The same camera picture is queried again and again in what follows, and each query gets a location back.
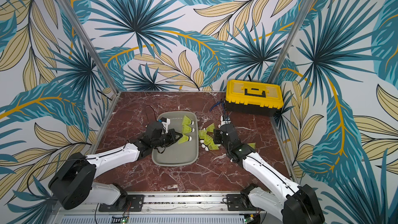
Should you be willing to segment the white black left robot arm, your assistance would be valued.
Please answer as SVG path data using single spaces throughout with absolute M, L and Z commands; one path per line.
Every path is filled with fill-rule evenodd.
M 50 180 L 48 187 L 65 210 L 81 204 L 98 204 L 125 211 L 130 206 L 127 192 L 118 184 L 96 183 L 100 175 L 127 163 L 144 159 L 159 148 L 167 148 L 186 136 L 155 121 L 136 139 L 123 146 L 93 155 L 72 154 Z

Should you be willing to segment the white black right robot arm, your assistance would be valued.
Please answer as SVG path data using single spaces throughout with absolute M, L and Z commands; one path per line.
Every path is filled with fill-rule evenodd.
M 248 144 L 241 142 L 235 126 L 222 122 L 214 131 L 214 142 L 226 149 L 227 157 L 254 175 L 270 193 L 259 186 L 247 187 L 243 194 L 251 206 L 267 211 L 284 224 L 323 224 L 325 217 L 315 190 L 283 176 Z

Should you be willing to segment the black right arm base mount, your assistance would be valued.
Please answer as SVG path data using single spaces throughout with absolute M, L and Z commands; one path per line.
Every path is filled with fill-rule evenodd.
M 228 211 L 262 211 L 261 208 L 254 207 L 249 200 L 249 193 L 254 189 L 263 191 L 261 187 L 251 183 L 237 194 L 227 194 L 226 197 L 222 199 L 222 202 L 227 205 Z

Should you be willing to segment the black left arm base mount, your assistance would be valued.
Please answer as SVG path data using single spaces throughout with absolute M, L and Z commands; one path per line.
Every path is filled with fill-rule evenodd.
M 120 185 L 112 184 L 121 193 L 121 196 L 112 205 L 101 203 L 100 212 L 141 212 L 144 204 L 144 195 L 129 195 Z

